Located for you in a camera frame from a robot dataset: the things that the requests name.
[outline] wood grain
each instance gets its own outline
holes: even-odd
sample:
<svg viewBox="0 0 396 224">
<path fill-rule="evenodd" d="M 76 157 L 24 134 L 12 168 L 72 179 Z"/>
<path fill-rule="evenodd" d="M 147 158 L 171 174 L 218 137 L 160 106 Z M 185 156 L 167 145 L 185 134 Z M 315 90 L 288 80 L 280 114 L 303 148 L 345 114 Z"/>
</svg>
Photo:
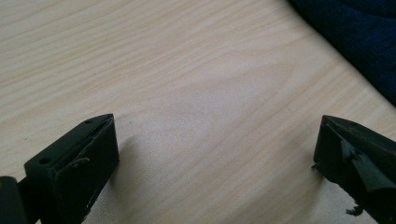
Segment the wood grain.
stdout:
<svg viewBox="0 0 396 224">
<path fill-rule="evenodd" d="M 0 175 L 116 117 L 85 223 L 374 223 L 310 165 L 322 115 L 395 112 L 283 0 L 0 2 Z"/>
</svg>

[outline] wooden surface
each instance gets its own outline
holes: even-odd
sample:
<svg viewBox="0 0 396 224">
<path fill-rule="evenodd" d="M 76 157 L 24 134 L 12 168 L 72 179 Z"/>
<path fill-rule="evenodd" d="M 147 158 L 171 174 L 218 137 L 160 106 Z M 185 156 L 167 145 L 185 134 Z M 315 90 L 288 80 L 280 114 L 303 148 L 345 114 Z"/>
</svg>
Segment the wooden surface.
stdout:
<svg viewBox="0 0 396 224">
<path fill-rule="evenodd" d="M 323 114 L 396 109 L 283 0 L 1 1 L 0 175 L 114 113 L 85 223 L 374 223 L 312 172 Z"/>
</svg>

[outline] blue cloth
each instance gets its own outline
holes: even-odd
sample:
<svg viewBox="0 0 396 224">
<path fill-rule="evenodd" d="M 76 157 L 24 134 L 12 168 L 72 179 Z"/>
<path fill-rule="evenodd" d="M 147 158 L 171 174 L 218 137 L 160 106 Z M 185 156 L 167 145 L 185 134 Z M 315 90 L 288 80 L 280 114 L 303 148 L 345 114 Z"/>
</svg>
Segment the blue cloth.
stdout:
<svg viewBox="0 0 396 224">
<path fill-rule="evenodd" d="M 289 0 L 396 106 L 396 0 Z"/>
</svg>

